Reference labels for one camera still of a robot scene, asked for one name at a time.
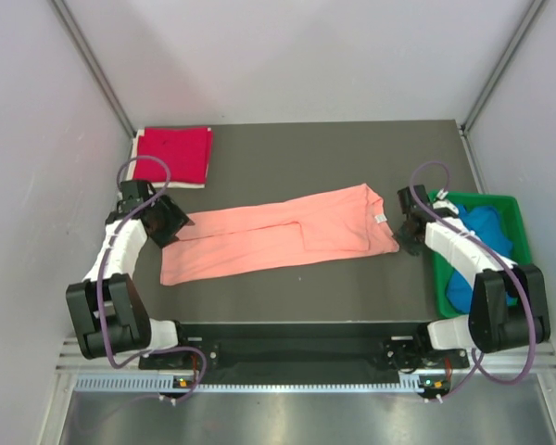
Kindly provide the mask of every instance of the folded clothing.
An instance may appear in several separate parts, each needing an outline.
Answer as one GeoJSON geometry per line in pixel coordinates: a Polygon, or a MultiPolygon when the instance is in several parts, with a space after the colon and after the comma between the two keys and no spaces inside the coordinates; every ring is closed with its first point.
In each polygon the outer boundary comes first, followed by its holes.
{"type": "Polygon", "coordinates": [[[195,225],[163,249],[163,285],[399,249],[383,199],[366,184],[189,217],[195,225]]]}
{"type": "MultiPolygon", "coordinates": [[[[150,155],[162,159],[171,171],[169,187],[202,188],[208,176],[211,149],[209,127],[144,128],[133,140],[132,157],[150,155]]],[[[156,162],[139,159],[128,168],[126,179],[146,179],[161,187],[166,175],[156,162]]]]}
{"type": "MultiPolygon", "coordinates": [[[[500,216],[492,206],[481,206],[468,212],[464,206],[457,206],[459,217],[468,230],[473,230],[487,246],[497,251],[503,257],[510,258],[512,241],[507,238],[500,228],[500,216]]],[[[447,285],[447,298],[457,312],[469,313],[474,294],[469,283],[455,271],[447,285]]],[[[507,294],[507,303],[514,299],[507,294]]]]}

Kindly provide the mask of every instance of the red stack of cloth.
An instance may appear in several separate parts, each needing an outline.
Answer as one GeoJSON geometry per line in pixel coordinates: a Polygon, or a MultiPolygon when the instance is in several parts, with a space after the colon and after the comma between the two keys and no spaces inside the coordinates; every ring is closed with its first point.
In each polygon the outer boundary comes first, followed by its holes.
{"type": "MultiPolygon", "coordinates": [[[[169,187],[203,188],[208,176],[212,130],[209,127],[173,130],[144,128],[133,139],[132,158],[150,155],[162,159],[171,170],[169,187]]],[[[146,179],[154,187],[165,184],[164,169],[149,159],[139,159],[128,168],[126,179],[146,179]]]]}

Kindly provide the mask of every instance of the reflective metal surface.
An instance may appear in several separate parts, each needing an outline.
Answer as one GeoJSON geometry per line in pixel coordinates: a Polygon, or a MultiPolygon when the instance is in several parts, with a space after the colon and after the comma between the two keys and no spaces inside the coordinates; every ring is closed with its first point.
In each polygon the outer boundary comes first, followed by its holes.
{"type": "MultiPolygon", "coordinates": [[[[90,428],[132,397],[82,394],[71,406],[90,428]]],[[[518,387],[478,376],[442,405],[405,395],[197,394],[176,408],[138,401],[90,435],[80,434],[71,417],[61,445],[556,443],[533,375],[518,387]]]]}

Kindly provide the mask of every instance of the red cloth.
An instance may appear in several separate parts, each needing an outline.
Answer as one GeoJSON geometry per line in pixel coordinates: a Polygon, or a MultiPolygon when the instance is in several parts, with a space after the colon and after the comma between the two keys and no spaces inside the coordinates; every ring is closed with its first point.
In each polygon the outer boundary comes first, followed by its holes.
{"type": "MultiPolygon", "coordinates": [[[[212,131],[209,127],[145,128],[145,134],[138,138],[137,154],[164,160],[171,170],[172,182],[205,184],[211,149],[212,131]]],[[[162,183],[165,171],[156,162],[140,159],[136,162],[133,179],[162,183]]]]}

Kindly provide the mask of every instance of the pink fabric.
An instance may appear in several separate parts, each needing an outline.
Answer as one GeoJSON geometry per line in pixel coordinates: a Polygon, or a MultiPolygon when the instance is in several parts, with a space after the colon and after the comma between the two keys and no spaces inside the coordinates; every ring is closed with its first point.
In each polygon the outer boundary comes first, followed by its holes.
{"type": "Polygon", "coordinates": [[[314,262],[368,257],[399,247],[383,199],[366,184],[255,207],[203,211],[163,249],[160,282],[176,285],[314,262]]]}

